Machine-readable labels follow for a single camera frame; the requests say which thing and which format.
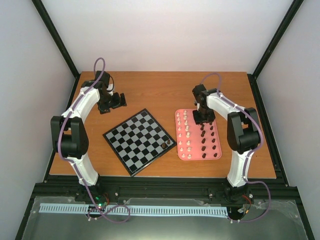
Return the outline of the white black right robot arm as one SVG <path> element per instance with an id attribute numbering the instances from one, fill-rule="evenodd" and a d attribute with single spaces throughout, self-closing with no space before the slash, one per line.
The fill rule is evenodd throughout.
<path id="1" fill-rule="evenodd" d="M 196 85 L 192 94 L 197 106 L 192 114 L 197 125 L 213 123 L 216 113 L 227 121 L 227 142 L 231 148 L 227 181 L 233 188 L 244 186 L 252 155 L 263 140 L 257 111 L 232 102 L 216 88 L 207 90 L 203 84 Z"/>

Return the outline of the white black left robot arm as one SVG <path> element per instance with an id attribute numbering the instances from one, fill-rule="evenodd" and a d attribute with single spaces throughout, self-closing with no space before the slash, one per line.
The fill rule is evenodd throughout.
<path id="1" fill-rule="evenodd" d="M 114 79 L 105 71 L 97 71 L 93 80 L 83 82 L 71 106 L 61 115 L 50 120 L 53 150 L 68 162 L 81 185 L 89 186 L 86 195 L 92 201 L 103 198 L 104 188 L 97 183 L 99 174 L 88 155 L 89 138 L 85 121 L 94 106 L 100 114 L 127 105 L 123 93 L 114 92 Z"/>

